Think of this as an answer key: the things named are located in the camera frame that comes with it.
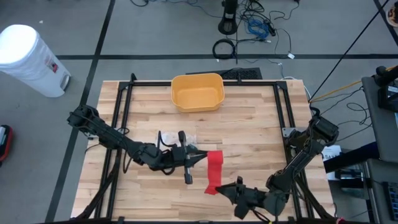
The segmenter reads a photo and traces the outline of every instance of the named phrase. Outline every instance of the wooden table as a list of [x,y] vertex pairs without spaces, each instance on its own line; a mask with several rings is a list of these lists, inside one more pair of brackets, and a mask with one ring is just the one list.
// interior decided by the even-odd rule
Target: wooden table
[[[108,124],[113,117],[118,85],[117,81],[105,81],[99,96],[97,109]],[[289,80],[287,85],[295,124],[307,127],[311,114],[303,82]],[[283,95],[280,95],[284,117],[288,121]],[[126,91],[117,127],[120,127],[125,100]],[[234,182],[240,175],[248,187],[267,190],[267,178],[286,165],[274,92],[270,86],[226,86],[220,109],[204,113],[179,113],[170,100],[169,86],[135,86],[131,100],[127,120],[127,128],[131,130],[127,134],[129,138],[156,142],[159,130],[175,134],[184,130],[187,135],[196,136],[199,149],[223,151],[222,184]],[[88,146],[97,143],[90,141]],[[72,217],[81,213],[97,192],[105,152],[104,147],[96,146],[86,153]],[[335,209],[321,156],[314,158],[305,171],[310,190],[333,214]],[[208,185],[207,160],[197,163],[191,172],[193,184],[186,185],[183,168],[176,169],[170,176],[133,162],[127,174],[120,169],[113,219],[124,216],[126,220],[145,221],[239,220],[233,215],[234,205],[226,197],[204,194]],[[108,197],[105,196],[103,217]],[[301,204],[305,216],[305,205],[302,201]],[[274,218],[265,210],[258,210],[270,219]],[[279,218],[286,220],[288,216],[295,216],[291,198]],[[245,221],[257,220],[252,213],[245,218]]]

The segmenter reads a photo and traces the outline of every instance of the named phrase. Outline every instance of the keyboard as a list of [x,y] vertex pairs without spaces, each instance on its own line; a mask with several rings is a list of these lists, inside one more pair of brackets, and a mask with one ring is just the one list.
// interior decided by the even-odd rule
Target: keyboard
[[398,184],[393,182],[383,182],[382,184],[391,219],[398,221]]

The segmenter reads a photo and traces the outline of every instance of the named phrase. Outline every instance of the blue cable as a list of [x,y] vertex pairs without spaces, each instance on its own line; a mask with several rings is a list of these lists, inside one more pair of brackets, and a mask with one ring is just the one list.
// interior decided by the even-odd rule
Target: blue cable
[[269,35],[268,26],[258,19],[249,19],[247,28],[248,32],[256,35],[258,39],[265,40]]

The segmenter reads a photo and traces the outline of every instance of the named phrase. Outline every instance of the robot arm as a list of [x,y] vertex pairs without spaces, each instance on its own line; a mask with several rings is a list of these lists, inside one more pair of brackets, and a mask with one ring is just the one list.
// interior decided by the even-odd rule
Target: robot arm
[[270,214],[278,216],[282,213],[289,199],[290,189],[300,171],[319,153],[325,146],[332,145],[338,137],[338,127],[325,118],[319,116],[319,111],[310,120],[308,128],[303,131],[293,130],[284,140],[289,147],[296,147],[299,153],[287,164],[267,180],[268,192],[250,189],[243,184],[242,177],[232,184],[222,185],[216,190],[228,197],[232,204],[236,204],[234,214],[243,219],[255,207],[266,209]]
[[153,171],[161,170],[166,175],[174,171],[174,168],[184,166],[185,183],[192,184],[190,167],[207,156],[206,151],[200,151],[194,146],[185,145],[185,133],[178,132],[181,146],[176,144],[170,146],[171,150],[161,151],[159,146],[152,143],[133,141],[107,125],[95,108],[80,105],[68,118],[70,126],[77,128],[83,133],[97,135],[99,143],[110,149],[124,149],[133,161],[139,165],[147,164]]

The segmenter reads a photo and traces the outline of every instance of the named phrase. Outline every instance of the label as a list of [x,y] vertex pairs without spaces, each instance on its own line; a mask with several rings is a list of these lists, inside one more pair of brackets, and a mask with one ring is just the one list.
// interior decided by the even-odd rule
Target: label
[[287,56],[288,56],[289,58],[291,58],[291,59],[294,59],[294,58],[295,58],[294,54],[292,54],[292,53],[287,54]]
[[394,86],[388,86],[388,91],[392,91],[394,93],[398,93],[398,88]]
[[[324,147],[322,151],[322,159],[323,161],[327,161],[331,158],[334,158],[336,156],[339,156],[341,153],[341,148],[340,146],[329,146],[329,147]],[[335,176],[334,172],[330,172],[327,174],[328,180],[338,180]]]
[[45,59],[45,65],[53,71],[53,73],[56,73],[58,70],[58,65],[54,62],[51,56],[47,56]]

